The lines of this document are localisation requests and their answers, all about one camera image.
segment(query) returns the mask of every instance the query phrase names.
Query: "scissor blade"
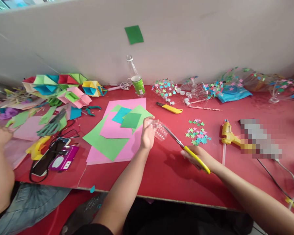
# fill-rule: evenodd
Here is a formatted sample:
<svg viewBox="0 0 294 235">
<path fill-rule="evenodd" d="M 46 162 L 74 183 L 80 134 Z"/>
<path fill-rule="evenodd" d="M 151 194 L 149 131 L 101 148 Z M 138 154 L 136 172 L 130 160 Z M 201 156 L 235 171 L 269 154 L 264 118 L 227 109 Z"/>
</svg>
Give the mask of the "scissor blade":
<svg viewBox="0 0 294 235">
<path fill-rule="evenodd" d="M 165 126 L 162 124 L 162 126 L 167 130 L 167 132 L 172 136 L 173 139 L 175 139 L 175 141 L 182 147 L 184 148 L 184 145 L 182 144 L 182 142 Z"/>
</svg>

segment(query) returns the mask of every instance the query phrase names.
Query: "black cable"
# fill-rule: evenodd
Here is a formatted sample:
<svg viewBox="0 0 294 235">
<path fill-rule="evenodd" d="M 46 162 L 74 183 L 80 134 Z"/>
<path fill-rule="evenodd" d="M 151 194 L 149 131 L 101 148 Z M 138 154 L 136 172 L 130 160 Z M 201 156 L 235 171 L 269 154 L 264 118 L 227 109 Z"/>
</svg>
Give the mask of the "black cable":
<svg viewBox="0 0 294 235">
<path fill-rule="evenodd" d="M 260 232 L 261 234 L 265 235 L 262 231 L 260 231 L 259 229 L 257 229 L 255 226 L 253 226 L 254 229 L 256 229 L 258 232 Z"/>
<path fill-rule="evenodd" d="M 268 172 L 268 174 L 270 175 L 271 179 L 273 180 L 273 182 L 275 183 L 276 186 L 278 186 L 279 189 L 281 189 L 281 191 L 289 198 L 292 200 L 292 198 L 281 188 L 281 186 L 276 182 L 276 180 L 273 178 L 273 176 L 271 175 L 271 173 L 268 171 L 268 169 L 263 165 L 263 163 L 257 158 L 257 161 L 262 165 L 262 167 Z"/>
</svg>

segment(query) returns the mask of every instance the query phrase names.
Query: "scissors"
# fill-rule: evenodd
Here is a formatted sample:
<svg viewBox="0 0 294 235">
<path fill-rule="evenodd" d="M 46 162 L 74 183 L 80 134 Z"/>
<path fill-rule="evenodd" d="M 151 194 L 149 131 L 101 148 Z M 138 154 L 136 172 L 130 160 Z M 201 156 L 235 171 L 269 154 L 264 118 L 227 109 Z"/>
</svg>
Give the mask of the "scissors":
<svg viewBox="0 0 294 235">
<path fill-rule="evenodd" d="M 209 168 L 205 165 L 205 163 L 203 163 L 203 161 L 197 157 L 197 155 L 195 153 L 193 153 L 187 146 L 184 146 L 182 144 L 182 142 L 165 126 L 163 125 L 163 127 L 167 130 L 167 132 L 172 136 L 173 139 L 175 139 L 175 141 L 181 146 L 182 149 L 184 149 L 186 152 L 188 152 L 202 167 L 202 169 L 207 173 L 210 174 L 210 170 Z"/>
<path fill-rule="evenodd" d="M 60 120 L 65 116 L 65 109 L 62 109 L 51 121 L 45 125 L 40 131 L 37 131 L 38 136 L 54 135 L 60 129 Z"/>
</svg>

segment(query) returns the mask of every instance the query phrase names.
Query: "white wall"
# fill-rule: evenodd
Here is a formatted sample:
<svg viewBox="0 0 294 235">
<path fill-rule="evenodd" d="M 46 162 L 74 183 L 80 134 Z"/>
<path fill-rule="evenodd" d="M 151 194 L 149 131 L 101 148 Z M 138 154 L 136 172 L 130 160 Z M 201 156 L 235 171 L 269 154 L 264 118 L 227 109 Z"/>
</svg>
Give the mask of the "white wall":
<svg viewBox="0 0 294 235">
<path fill-rule="evenodd" d="M 124 27 L 137 24 L 145 42 L 129 45 Z M 79 71 L 123 81 L 126 54 L 145 84 L 212 81 L 235 66 L 294 73 L 294 0 L 72 0 L 0 13 L 0 34 L 0 74 L 18 80 Z"/>
</svg>

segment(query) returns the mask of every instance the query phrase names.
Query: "power cord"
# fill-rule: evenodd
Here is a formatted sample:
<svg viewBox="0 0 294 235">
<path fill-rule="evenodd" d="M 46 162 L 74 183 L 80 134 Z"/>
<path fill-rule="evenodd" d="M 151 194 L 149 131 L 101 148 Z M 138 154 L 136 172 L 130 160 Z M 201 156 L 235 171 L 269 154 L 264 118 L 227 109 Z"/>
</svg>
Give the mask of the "power cord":
<svg viewBox="0 0 294 235">
<path fill-rule="evenodd" d="M 257 161 L 262 165 L 262 167 L 266 170 L 266 172 L 270 175 L 271 179 L 273 180 L 273 182 L 275 183 L 276 186 L 278 186 L 278 188 L 289 198 L 292 200 L 292 198 L 281 188 L 281 186 L 276 182 L 276 180 L 273 178 L 273 176 L 271 175 L 271 173 L 268 171 L 268 169 L 263 165 L 263 163 L 257 159 Z"/>
</svg>

